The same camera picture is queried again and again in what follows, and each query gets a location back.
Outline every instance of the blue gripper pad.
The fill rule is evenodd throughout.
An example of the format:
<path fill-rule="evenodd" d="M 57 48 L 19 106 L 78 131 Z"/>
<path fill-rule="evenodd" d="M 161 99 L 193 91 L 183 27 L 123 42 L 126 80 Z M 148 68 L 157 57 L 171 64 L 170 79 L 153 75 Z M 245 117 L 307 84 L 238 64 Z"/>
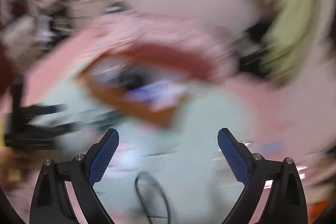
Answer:
<path fill-rule="evenodd" d="M 236 180 L 242 182 L 244 186 L 246 186 L 249 181 L 248 164 L 244 161 L 243 157 L 224 130 L 219 131 L 217 139 L 218 146 L 235 175 Z"/>
<path fill-rule="evenodd" d="M 96 152 L 95 157 L 91 160 L 88 166 L 88 181 L 91 187 L 96 182 L 100 182 L 103 175 L 109 166 L 109 163 L 114 155 L 118 145 L 119 145 L 119 133 L 115 129 L 109 129 L 102 140 L 94 144 L 91 148 L 95 150 L 95 145 L 99 146 L 98 152 Z"/>

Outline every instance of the metal screw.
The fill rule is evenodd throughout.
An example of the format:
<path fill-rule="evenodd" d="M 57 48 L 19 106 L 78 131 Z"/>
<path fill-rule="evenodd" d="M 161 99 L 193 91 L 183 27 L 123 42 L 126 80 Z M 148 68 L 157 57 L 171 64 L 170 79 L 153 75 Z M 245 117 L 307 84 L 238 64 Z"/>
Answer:
<path fill-rule="evenodd" d="M 84 154 L 78 154 L 78 155 L 76 155 L 75 159 L 80 161 L 80 160 L 84 159 L 84 156 L 85 156 Z"/>
<path fill-rule="evenodd" d="M 45 162 L 44 162 L 44 165 L 45 166 L 48 166 L 48 165 L 51 165 L 51 163 L 52 163 L 53 161 L 52 160 L 46 160 Z"/>
<path fill-rule="evenodd" d="M 263 157 L 262 157 L 262 155 L 260 155 L 259 153 L 255 153 L 255 154 L 253 154 L 253 158 L 254 158 L 255 160 L 261 160 Z"/>
<path fill-rule="evenodd" d="M 288 164 L 293 164 L 294 163 L 293 159 L 291 159 L 291 158 L 286 158 L 286 162 Z"/>

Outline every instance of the textured blue pad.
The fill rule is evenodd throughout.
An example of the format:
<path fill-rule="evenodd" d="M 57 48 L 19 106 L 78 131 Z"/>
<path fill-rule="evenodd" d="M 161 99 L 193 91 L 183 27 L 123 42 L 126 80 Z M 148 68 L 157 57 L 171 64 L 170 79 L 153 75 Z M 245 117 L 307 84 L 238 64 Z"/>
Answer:
<path fill-rule="evenodd" d="M 100 182 L 103 178 L 106 168 L 109 166 L 118 145 L 119 133 L 114 130 L 91 162 L 88 176 L 88 181 L 91 187 L 93 187 L 96 182 Z"/>
<path fill-rule="evenodd" d="M 249 168 L 247 163 L 223 130 L 219 131 L 217 139 L 219 148 L 235 175 L 236 180 L 246 186 L 249 181 Z"/>

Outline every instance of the green cloth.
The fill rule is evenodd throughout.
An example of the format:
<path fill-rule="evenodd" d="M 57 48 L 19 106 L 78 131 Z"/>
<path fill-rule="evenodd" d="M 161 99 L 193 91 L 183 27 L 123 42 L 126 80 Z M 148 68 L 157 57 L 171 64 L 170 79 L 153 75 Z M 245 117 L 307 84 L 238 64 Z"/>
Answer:
<path fill-rule="evenodd" d="M 261 69 L 272 79 L 290 80 L 308 55 L 318 0 L 282 0 L 282 11 L 263 37 Z"/>

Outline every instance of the black cable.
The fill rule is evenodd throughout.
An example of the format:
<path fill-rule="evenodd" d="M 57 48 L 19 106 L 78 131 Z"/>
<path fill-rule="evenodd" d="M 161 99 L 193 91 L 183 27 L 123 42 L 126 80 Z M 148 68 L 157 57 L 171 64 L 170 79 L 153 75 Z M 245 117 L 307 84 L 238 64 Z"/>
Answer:
<path fill-rule="evenodd" d="M 145 206 L 144 197 L 139 191 L 139 179 L 141 177 L 143 177 L 144 180 L 147 180 L 152 186 L 156 187 L 160 191 L 162 198 L 165 202 L 166 208 L 167 208 L 167 217 L 151 216 L 149 214 L 148 209 Z M 170 210 L 169 202 L 168 202 L 167 196 L 165 195 L 164 191 L 162 190 L 157 180 L 148 172 L 140 172 L 138 176 L 136 177 L 134 184 L 135 184 L 135 191 L 139 197 L 143 211 L 146 214 L 149 223 L 153 224 L 152 218 L 161 218 L 161 219 L 167 218 L 167 224 L 171 224 L 171 210 Z"/>

